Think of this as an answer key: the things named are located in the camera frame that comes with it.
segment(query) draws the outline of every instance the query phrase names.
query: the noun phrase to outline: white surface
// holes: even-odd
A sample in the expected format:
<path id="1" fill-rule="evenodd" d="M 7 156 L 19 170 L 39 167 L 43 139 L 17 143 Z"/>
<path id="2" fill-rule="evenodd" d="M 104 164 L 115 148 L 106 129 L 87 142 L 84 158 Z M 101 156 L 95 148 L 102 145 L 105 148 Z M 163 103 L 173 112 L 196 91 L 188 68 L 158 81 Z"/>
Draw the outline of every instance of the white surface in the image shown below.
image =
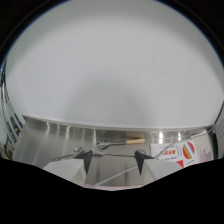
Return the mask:
<path id="1" fill-rule="evenodd" d="M 43 169 L 79 186 L 83 186 L 86 179 L 84 161 L 82 159 L 50 162 Z"/>
<path id="2" fill-rule="evenodd" d="M 150 0 L 64 3 L 19 37 L 6 72 L 20 118 L 184 128 L 212 124 L 223 100 L 223 68 L 208 40 Z"/>

